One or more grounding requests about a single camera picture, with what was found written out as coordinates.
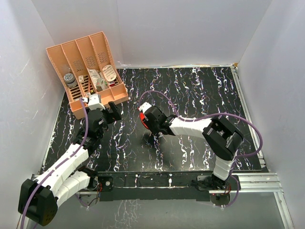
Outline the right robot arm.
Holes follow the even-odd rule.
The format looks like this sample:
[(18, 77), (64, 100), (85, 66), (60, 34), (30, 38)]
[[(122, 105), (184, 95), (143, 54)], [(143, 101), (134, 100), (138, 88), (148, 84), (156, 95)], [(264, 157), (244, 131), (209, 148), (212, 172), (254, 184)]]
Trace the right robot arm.
[(229, 185), (230, 170), (244, 135), (224, 115), (200, 121), (183, 121), (176, 115), (165, 115), (148, 103), (139, 108), (140, 120), (152, 134), (187, 135), (205, 139), (216, 155), (213, 173), (204, 179), (202, 186), (224, 189)]

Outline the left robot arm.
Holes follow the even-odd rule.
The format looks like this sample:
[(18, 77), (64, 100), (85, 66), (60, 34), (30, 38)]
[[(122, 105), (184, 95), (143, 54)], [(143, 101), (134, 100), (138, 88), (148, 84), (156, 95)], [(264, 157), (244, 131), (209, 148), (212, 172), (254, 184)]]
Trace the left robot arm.
[(42, 226), (48, 225), (66, 200), (81, 189), (94, 190), (98, 186), (93, 170), (77, 168), (98, 148), (108, 125), (121, 120), (122, 116), (114, 102), (109, 102), (109, 108), (105, 108), (100, 102), (82, 98), (81, 105), (84, 104), (88, 104), (88, 108), (83, 108), (85, 127), (79, 130), (68, 150), (46, 172), (22, 183), (19, 228), (24, 228), (26, 218)]

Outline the oval white labelled tin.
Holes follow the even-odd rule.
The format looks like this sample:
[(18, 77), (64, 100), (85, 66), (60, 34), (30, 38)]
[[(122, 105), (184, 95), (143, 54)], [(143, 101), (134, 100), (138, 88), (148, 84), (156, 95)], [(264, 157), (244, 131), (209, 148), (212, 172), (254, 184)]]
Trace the oval white labelled tin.
[(105, 79), (108, 82), (112, 82), (117, 78), (116, 71), (114, 70), (114, 68), (111, 64), (104, 66), (102, 69), (102, 72), (104, 74)]

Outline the white paper packets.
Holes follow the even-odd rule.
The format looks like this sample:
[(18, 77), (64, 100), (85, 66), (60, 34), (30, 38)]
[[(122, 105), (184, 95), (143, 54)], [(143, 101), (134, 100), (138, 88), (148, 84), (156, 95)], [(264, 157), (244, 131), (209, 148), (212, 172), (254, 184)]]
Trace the white paper packets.
[(102, 78), (101, 76), (101, 72), (99, 70), (96, 70), (96, 69), (87, 69), (89, 75), (90, 75), (90, 78), (91, 78), (91, 81), (94, 85), (96, 85), (97, 81), (99, 79)]

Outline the small white card box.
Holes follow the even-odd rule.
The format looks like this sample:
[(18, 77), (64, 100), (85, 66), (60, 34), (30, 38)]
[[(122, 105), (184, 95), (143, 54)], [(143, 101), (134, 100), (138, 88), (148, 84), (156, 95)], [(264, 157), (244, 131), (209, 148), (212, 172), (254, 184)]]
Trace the small white card box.
[(86, 75), (80, 75), (78, 76), (79, 82), (80, 83), (85, 83), (87, 80), (87, 76)]

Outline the grey round tin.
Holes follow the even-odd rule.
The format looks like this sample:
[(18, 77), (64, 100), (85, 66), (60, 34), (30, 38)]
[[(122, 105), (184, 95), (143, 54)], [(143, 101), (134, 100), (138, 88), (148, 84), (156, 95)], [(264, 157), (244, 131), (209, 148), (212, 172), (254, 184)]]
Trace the grey round tin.
[(78, 85), (76, 78), (72, 73), (65, 74), (63, 79), (66, 85), (68, 86), (68, 88), (74, 88)]

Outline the pink desk organizer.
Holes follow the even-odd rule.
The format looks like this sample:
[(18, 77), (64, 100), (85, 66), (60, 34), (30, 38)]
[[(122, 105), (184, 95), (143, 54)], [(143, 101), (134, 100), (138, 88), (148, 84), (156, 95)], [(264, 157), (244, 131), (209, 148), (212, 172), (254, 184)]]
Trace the pink desk organizer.
[[(119, 75), (117, 78), (106, 83), (106, 88), (99, 90), (91, 81), (87, 69), (96, 69), (101, 72), (105, 79), (102, 69), (111, 64), (117, 73), (116, 66), (111, 54), (110, 46), (104, 32), (98, 32), (89, 36), (78, 38), (69, 42), (58, 44), (46, 49), (48, 58), (64, 86), (68, 97), (72, 113), (77, 119), (84, 117), (81, 108), (80, 98), (90, 94), (99, 94), (104, 106), (113, 101), (115, 104), (125, 102), (129, 99), (126, 86)], [(77, 81), (77, 86), (68, 88), (64, 82), (64, 75), (72, 73)], [(78, 76), (86, 75), (85, 83), (80, 83)]]

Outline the black base bar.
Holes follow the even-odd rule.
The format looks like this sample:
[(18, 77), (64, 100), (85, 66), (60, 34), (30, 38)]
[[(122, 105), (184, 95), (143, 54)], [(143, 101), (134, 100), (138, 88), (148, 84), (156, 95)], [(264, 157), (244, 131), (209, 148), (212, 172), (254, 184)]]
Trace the black base bar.
[(200, 171), (177, 172), (98, 172), (101, 201), (115, 200), (220, 200), (240, 190), (237, 175), (224, 185), (212, 180), (212, 173)]

